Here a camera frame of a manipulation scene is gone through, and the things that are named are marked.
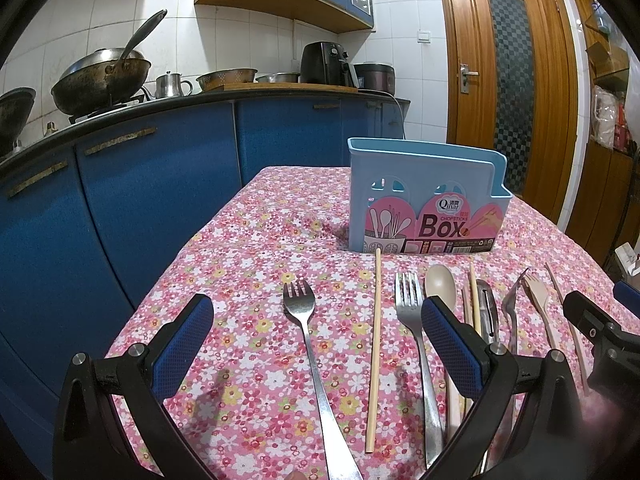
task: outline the beige spoon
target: beige spoon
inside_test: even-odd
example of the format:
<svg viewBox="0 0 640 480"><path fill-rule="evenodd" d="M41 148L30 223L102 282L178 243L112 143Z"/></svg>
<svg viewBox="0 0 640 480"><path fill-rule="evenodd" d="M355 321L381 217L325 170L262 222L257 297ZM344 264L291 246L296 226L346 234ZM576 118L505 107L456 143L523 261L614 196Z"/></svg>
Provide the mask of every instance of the beige spoon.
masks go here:
<svg viewBox="0 0 640 480"><path fill-rule="evenodd" d="M456 282L451 271L444 265L429 267L424 277L427 296L439 296L450 311L456 308ZM453 438L460 427L460 393L447 374L447 441Z"/></svg>

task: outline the screw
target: screw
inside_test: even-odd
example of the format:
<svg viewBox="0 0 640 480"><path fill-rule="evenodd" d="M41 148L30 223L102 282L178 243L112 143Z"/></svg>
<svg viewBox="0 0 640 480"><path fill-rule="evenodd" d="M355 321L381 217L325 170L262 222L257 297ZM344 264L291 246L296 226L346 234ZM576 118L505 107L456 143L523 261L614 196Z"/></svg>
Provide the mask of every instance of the screw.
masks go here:
<svg viewBox="0 0 640 480"><path fill-rule="evenodd" d="M507 347L502 343L491 343L489 350L496 355L505 355L507 353Z"/></svg>
<svg viewBox="0 0 640 480"><path fill-rule="evenodd" d="M145 346L142 343L135 343L129 347L127 353L132 357L138 357L145 351Z"/></svg>
<svg viewBox="0 0 640 480"><path fill-rule="evenodd" d="M562 361L564 361L564 354L559 350L552 350L551 351L551 358L556 363L561 363Z"/></svg>
<svg viewBox="0 0 640 480"><path fill-rule="evenodd" d="M85 359L86 355L82 352L78 352L76 355L74 355L74 358L71 359L71 362L75 365L81 365L82 363L84 363Z"/></svg>

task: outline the black countertop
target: black countertop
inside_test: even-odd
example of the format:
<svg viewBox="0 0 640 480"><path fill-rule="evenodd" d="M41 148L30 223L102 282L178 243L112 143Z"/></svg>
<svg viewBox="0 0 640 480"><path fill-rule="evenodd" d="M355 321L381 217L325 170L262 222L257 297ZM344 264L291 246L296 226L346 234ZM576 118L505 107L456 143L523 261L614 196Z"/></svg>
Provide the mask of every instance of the black countertop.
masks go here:
<svg viewBox="0 0 640 480"><path fill-rule="evenodd" d="M74 142L81 137L93 133L97 130L113 126L124 121L144 117L146 115L155 114L158 112L165 112L168 110L174 110L176 108L184 108L189 106L201 105L206 103L215 103L221 101L235 101L238 99L247 98L263 98L263 97L302 97L302 96L316 96L323 98L344 98L350 97L354 99L371 99L375 98L378 101L394 102L394 99L388 94L370 91L360 90L358 92L336 92L336 91L323 91L323 90L309 90L309 89L247 89L247 90L233 90L233 91L211 91L201 92L185 97L172 97L165 99L158 99L149 102L145 102L136 106L127 108L121 108L114 110L113 112L95 117L93 119L87 119L78 124L72 124L66 126L55 134L44 137L41 140L30 144L23 150L14 155L9 154L5 160L0 162L0 178L3 178L11 171L15 171L17 168L27 164L34 158L43 155L44 153L54 150L64 144ZM406 114L406 108L410 104L406 99L396 98L401 104L403 114Z"/></svg>

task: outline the pink floral fabric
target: pink floral fabric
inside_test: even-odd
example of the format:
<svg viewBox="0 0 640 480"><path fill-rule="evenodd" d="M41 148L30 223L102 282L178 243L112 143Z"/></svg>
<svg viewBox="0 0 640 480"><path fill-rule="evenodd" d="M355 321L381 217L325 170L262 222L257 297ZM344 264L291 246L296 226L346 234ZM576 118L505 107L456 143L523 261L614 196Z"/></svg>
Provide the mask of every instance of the pink floral fabric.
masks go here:
<svg viewBox="0 0 640 480"><path fill-rule="evenodd" d="M462 288L468 286L473 261L498 304L530 267L547 285L553 330L572 368L586 420L597 426L606 419L615 429L614 408L593 392L584 397L574 342L545 262L565 292L580 290L630 332L640 332L640 322L613 300L612 283L578 245L514 198L489 253L383 255L378 430L375 453L365 454L374 257L347 250L349 176L348 168L260 172L182 248L110 349L114 356L135 342L149 342L197 292L212 299L212 330L180 391L165 406L217 478L283 479L294 468L310 480L327 478L302 331L285 317L282 305L282 283L297 278L306 278L315 292L314 351L335 417L366 479L424 473L418 354L411 333L396 317L393 284L397 271L415 271L423 279L436 263L449 267ZM520 353L546 354L542 319L522 290L516 310ZM463 319L460 295L456 315ZM509 325L499 315L506 344ZM582 342L590 370L591 346L585 338ZM444 423L444 368L427 338L425 344ZM157 470L124 401L116 403L141 462ZM594 433L606 439L601 426Z"/></svg>

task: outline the black air fryer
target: black air fryer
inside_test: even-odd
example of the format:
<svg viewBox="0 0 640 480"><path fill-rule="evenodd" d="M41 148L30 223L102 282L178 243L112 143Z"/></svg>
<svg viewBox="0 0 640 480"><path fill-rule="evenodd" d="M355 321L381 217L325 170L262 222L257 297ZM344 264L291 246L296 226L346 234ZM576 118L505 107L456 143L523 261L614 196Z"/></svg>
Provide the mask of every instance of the black air fryer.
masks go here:
<svg viewBox="0 0 640 480"><path fill-rule="evenodd" d="M309 43L302 53L300 82L359 88L358 77L342 46L330 41Z"/></svg>

